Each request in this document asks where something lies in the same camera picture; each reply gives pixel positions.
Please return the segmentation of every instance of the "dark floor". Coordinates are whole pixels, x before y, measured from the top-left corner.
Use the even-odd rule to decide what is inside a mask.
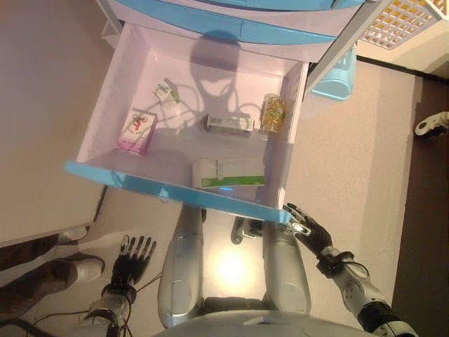
[[[416,123],[449,111],[449,86],[424,80]],[[449,136],[414,139],[393,309],[420,336],[449,336]]]

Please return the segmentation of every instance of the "gray trousers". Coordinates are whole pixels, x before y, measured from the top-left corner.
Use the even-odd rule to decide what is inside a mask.
[[[58,236],[52,235],[0,248],[0,272],[34,260],[57,242]],[[76,270],[71,263],[53,260],[1,287],[0,320],[19,317],[48,294],[65,290],[75,281],[73,275]]]

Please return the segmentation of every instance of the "pink medicine box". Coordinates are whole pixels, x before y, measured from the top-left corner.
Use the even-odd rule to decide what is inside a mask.
[[[121,130],[119,147],[137,154],[146,154],[156,124],[156,114],[130,110]]]

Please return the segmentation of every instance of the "shoe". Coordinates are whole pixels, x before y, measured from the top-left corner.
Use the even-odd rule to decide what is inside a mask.
[[[76,279],[74,283],[85,283],[93,281],[101,276],[105,264],[99,258],[85,258],[80,261],[70,261],[76,268]]]
[[[69,242],[81,240],[89,231],[89,227],[75,228],[74,230],[68,230],[59,234],[57,244],[67,244]]]

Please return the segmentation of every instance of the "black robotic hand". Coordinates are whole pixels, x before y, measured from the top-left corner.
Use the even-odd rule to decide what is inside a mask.
[[[128,235],[123,236],[120,245],[119,257],[112,268],[111,287],[113,289],[127,289],[137,284],[148,267],[149,261],[156,248],[156,241],[152,238],[140,237],[137,246],[135,246],[136,238],[129,238]]]
[[[324,248],[332,246],[329,232],[320,226],[309,214],[294,204],[286,204],[284,210],[292,215],[290,225],[299,224],[294,230],[296,239],[301,241],[315,256],[320,256]]]

